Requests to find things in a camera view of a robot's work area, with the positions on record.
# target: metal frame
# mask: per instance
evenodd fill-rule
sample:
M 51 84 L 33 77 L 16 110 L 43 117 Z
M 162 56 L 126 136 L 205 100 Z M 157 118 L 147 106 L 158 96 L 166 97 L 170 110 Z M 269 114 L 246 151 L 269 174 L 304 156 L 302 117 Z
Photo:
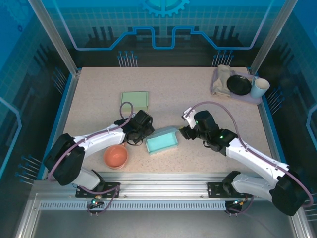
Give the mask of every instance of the metal frame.
M 267 53 L 273 46 L 276 38 L 280 34 L 284 24 L 286 23 L 289 15 L 292 13 L 296 3 L 298 0 L 286 0 L 281 11 L 279 12 L 276 20 L 274 21 L 267 37 L 265 38 L 263 44 L 261 45 L 261 48 L 255 57 L 251 67 L 250 67 L 250 73 L 252 75 L 255 75 L 261 64 L 263 63 Z
M 66 118 L 70 109 L 71 101 L 75 93 L 77 79 L 74 80 L 69 89 L 63 112 L 61 114 L 58 130 L 54 137 L 62 134 Z M 259 105 L 260 115 L 263 121 L 264 130 L 271 149 L 272 157 L 279 160 L 279 153 L 274 142 L 272 130 L 269 125 L 268 117 L 263 103 Z M 116 203 L 139 202 L 146 204 L 149 202 L 174 201 L 184 203 L 190 201 L 190 204 L 221 202 L 229 199 L 210 199 L 208 198 L 207 182 L 220 182 L 227 176 L 227 173 L 101 173 L 106 181 L 118 181 L 121 183 L 120 195 Z M 72 185 L 60 186 L 58 183 L 48 181 L 35 181 L 29 196 L 28 203 L 23 213 L 23 217 L 18 229 L 16 238 L 31 237 L 36 227 L 41 204 L 43 202 L 54 202 L 59 204 L 78 203 L 88 201 L 89 199 L 76 198 L 76 188 Z M 305 213 L 300 209 L 295 216 L 290 218 L 290 224 L 294 226 L 294 234 L 299 238 L 312 238 L 313 232 L 310 229 Z
M 69 72 L 77 76 L 77 67 L 41 0 L 28 0 Z

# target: black plate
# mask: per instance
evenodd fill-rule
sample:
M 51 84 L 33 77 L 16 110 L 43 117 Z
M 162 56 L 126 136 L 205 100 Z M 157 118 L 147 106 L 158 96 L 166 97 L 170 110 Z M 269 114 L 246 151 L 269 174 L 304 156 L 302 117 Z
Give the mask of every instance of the black plate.
M 251 91 L 251 83 L 246 77 L 233 75 L 228 78 L 227 87 L 230 92 L 243 96 Z

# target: metal floor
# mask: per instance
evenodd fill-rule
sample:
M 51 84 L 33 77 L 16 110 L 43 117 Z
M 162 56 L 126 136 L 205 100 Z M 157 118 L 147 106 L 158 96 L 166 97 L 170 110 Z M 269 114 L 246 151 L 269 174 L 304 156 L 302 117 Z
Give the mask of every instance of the metal floor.
M 256 201 L 248 214 L 278 238 L 294 236 L 290 218 L 268 202 Z M 108 211 L 90 217 L 85 211 L 42 210 L 33 238 L 270 238 L 255 219 L 229 217 L 223 211 Z

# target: white cup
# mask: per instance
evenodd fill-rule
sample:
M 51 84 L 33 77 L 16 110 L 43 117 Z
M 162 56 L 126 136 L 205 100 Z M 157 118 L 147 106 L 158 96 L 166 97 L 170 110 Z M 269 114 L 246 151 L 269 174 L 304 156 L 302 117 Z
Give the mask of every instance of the white cup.
M 253 99 L 260 98 L 266 93 L 269 89 L 269 82 L 264 78 L 253 77 L 252 79 L 252 88 L 250 91 L 250 96 Z

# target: green cloth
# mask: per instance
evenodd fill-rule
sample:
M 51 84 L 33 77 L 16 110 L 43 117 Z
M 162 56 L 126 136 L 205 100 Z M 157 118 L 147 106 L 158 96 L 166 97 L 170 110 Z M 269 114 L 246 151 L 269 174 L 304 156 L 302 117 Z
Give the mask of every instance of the green cloth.
M 138 112 L 139 110 L 148 110 L 148 92 L 123 92 L 121 96 L 121 103 L 130 102 L 133 105 L 134 112 Z M 130 112 L 130 105 L 125 104 L 122 107 L 123 112 Z

